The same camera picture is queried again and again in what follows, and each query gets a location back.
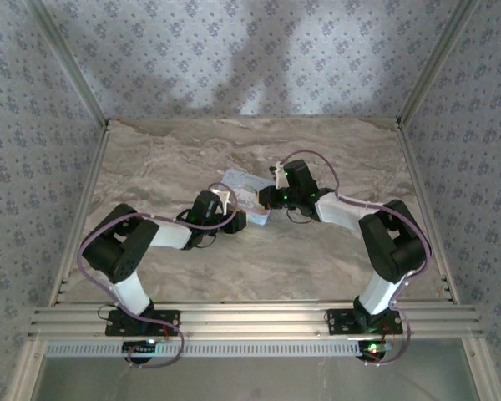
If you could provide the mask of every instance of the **black bracket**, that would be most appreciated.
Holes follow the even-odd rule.
[[[398,312],[388,310],[377,322],[368,327],[360,323],[354,309],[329,309],[325,314],[328,333],[331,336],[353,334],[392,335],[402,334],[401,318]]]
[[[163,320],[180,327],[180,311],[165,311],[153,309],[149,311],[149,319]],[[170,327],[161,324],[141,322],[127,315],[120,309],[111,311],[106,325],[108,337],[176,337],[178,334]]]

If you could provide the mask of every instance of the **marble surface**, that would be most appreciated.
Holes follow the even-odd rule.
[[[271,177],[270,165],[304,148],[332,162],[344,195],[401,199],[423,226],[397,134],[377,124],[338,118],[112,121],[109,133],[84,234],[121,202],[176,216],[227,169]],[[324,163],[314,155],[301,157],[320,186],[333,186]],[[138,273],[145,291],[159,302],[330,300],[353,299],[368,284],[372,267],[363,241],[350,231],[317,222],[297,225],[284,211],[273,211],[265,226],[219,234],[207,249],[151,247]],[[106,299],[76,266],[63,289],[68,302]],[[443,296],[435,261],[402,296]]]

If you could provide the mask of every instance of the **patterned wallpaper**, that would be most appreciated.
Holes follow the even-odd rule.
[[[394,117],[455,0],[47,0],[103,111]]]
[[[46,304],[99,128],[20,0],[0,0],[0,399]]]
[[[407,132],[501,374],[501,0],[481,2]]]

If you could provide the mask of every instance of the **purple cable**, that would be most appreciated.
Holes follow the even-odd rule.
[[[416,236],[421,240],[421,243],[423,244],[423,250],[425,251],[425,261],[421,265],[419,269],[417,269],[413,274],[405,278],[401,284],[399,284],[399,287],[397,287],[397,290],[393,293],[392,297],[390,298],[390,303],[389,303],[389,308],[391,311],[398,312],[399,315],[402,317],[402,320],[405,322],[407,325],[407,338],[405,340],[404,345],[401,347],[397,355],[395,355],[392,359],[389,359],[385,362],[378,362],[378,363],[372,363],[377,366],[380,365],[388,365],[389,363],[392,363],[394,361],[397,361],[404,353],[407,351],[408,346],[410,345],[410,340],[412,338],[412,329],[410,327],[410,320],[408,319],[408,316],[406,315],[405,312],[403,312],[400,308],[396,307],[397,303],[397,298],[399,297],[399,294],[401,293],[402,289],[407,285],[408,281],[411,280],[412,278],[420,275],[421,273],[425,272],[428,268],[428,265],[430,264],[431,257],[433,256],[431,253],[431,248],[430,245],[428,245],[428,240],[427,237],[422,233],[422,231],[412,222],[410,221],[406,216],[402,215],[401,213],[398,213],[394,211],[393,209],[390,209],[389,207],[382,206],[382,205],[377,205],[374,203],[370,202],[362,202],[362,201],[356,201],[356,200],[350,200],[346,199],[343,196],[340,195],[340,180],[337,177],[337,173],[334,170],[334,167],[332,164],[325,158],[325,156],[321,155],[318,152],[315,152],[314,150],[309,150],[309,149],[303,149],[303,150],[297,150],[293,153],[290,153],[287,157],[285,157],[281,161],[281,165],[284,165],[288,159],[290,159],[293,155],[297,155],[299,153],[312,153],[319,158],[321,158],[326,165],[328,166],[329,169],[331,169],[332,175],[334,175],[334,180],[336,180],[336,189],[334,190],[334,194],[336,195],[336,198],[344,203],[347,203],[348,205],[352,206],[357,206],[357,207],[367,207],[369,209],[374,209],[374,210],[379,210],[379,211],[384,211],[386,213],[389,213],[392,216],[395,216],[398,218],[400,221],[404,222],[415,234]]]
[[[128,220],[128,219],[130,219],[132,217],[144,217],[144,218],[158,220],[158,221],[167,221],[169,223],[180,224],[182,226],[186,226],[186,227],[189,227],[189,228],[196,228],[196,229],[199,229],[199,230],[215,230],[217,228],[221,228],[222,226],[226,226],[228,223],[230,223],[234,219],[235,213],[237,212],[237,197],[235,196],[235,192],[228,185],[225,185],[222,182],[215,182],[214,184],[211,184],[208,187],[208,189],[210,190],[214,186],[218,186],[218,185],[226,188],[230,192],[230,194],[233,196],[233,198],[234,198],[233,212],[230,214],[230,217],[228,219],[226,219],[225,221],[223,221],[220,224],[216,224],[214,226],[197,226],[196,224],[190,224],[190,223],[187,223],[185,221],[173,220],[173,219],[170,219],[168,217],[158,216],[158,215],[151,215],[149,213],[139,213],[139,212],[137,212],[137,213],[130,213],[130,214],[126,215],[126,216],[118,217],[115,220],[110,221],[108,224],[105,224],[102,227],[100,227],[97,231],[95,231],[93,234],[91,234],[89,237],[87,237],[85,239],[85,241],[82,243],[82,245],[80,246],[80,248],[78,249],[78,253],[76,254],[76,263],[78,263],[78,269],[85,276],[85,278],[87,278],[95,286],[97,286],[102,291],[104,291],[106,294],[108,294],[109,297],[115,302],[116,306],[119,306],[120,309],[124,313],[126,313],[127,315],[133,317],[134,319],[140,320],[141,322],[160,324],[162,326],[166,326],[166,327],[169,327],[169,328],[175,330],[176,333],[179,335],[180,339],[182,340],[181,344],[180,344],[180,349],[178,350],[178,352],[176,353],[176,355],[174,355],[169,361],[162,362],[162,363],[151,364],[151,365],[138,365],[138,364],[132,363],[132,361],[130,360],[131,352],[129,352],[127,360],[129,362],[130,366],[134,366],[136,368],[143,368],[143,369],[154,369],[154,368],[163,368],[163,367],[172,365],[173,363],[175,363],[176,361],[178,361],[182,357],[182,354],[184,353],[184,349],[185,349],[185,337],[184,337],[184,334],[182,333],[182,331],[178,327],[176,327],[172,323],[166,322],[164,320],[150,319],[148,317],[142,317],[140,315],[137,315],[137,314],[133,313],[127,307],[125,307],[124,305],[122,305],[120,303],[119,299],[115,296],[115,294],[113,294],[113,292],[105,284],[103,284],[102,282],[99,282],[96,278],[90,276],[85,271],[84,264],[82,263],[82,254],[84,253],[85,249],[91,244],[91,242],[93,242],[95,240],[95,238],[97,238],[99,235],[101,235],[102,233],[106,232],[109,228],[111,228],[113,226],[116,226],[121,221]]]

